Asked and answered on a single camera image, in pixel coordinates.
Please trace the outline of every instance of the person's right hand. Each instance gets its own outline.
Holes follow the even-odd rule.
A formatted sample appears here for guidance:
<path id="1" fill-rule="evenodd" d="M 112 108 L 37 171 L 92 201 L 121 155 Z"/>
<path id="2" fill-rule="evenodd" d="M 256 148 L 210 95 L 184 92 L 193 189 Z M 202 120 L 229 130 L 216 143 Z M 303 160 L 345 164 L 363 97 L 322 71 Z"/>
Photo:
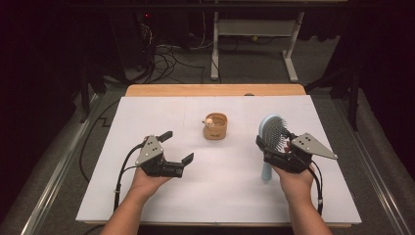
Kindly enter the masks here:
<path id="1" fill-rule="evenodd" d="M 138 203 L 144 204 L 170 179 L 171 177 L 148 176 L 142 168 L 137 167 L 127 196 L 132 196 Z"/>
<path id="2" fill-rule="evenodd" d="M 290 152 L 290 142 L 288 147 L 284 148 L 286 152 Z M 308 170 L 301 173 L 288 173 L 287 171 L 272 166 L 280 176 L 280 184 L 289 204 L 292 203 L 310 203 L 311 202 L 311 185 L 313 176 Z"/>

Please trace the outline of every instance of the white paper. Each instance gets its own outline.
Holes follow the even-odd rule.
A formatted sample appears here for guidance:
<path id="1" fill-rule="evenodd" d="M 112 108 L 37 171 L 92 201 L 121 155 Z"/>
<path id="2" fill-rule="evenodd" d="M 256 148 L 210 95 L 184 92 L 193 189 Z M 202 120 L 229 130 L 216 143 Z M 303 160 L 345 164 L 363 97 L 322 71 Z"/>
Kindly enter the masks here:
<path id="1" fill-rule="evenodd" d="M 202 121 L 210 113 L 227 115 L 223 140 L 206 140 Z M 147 203 L 143 222 L 276 224 L 290 222 L 279 177 L 261 179 L 262 153 L 255 144 L 260 122 L 278 114 L 296 135 L 311 133 L 330 145 L 309 96 L 124 97 L 97 162 L 76 220 L 107 221 L 113 213 L 114 189 L 128 152 L 147 135 L 173 137 L 163 142 L 164 155 L 180 162 L 194 160 L 182 178 L 164 184 Z M 127 166 L 134 165 L 138 152 Z M 337 161 L 313 157 L 324 179 L 323 218 L 328 223 L 360 223 L 360 216 Z M 120 200 L 134 169 L 122 177 Z M 315 184 L 312 200 L 316 206 Z"/>

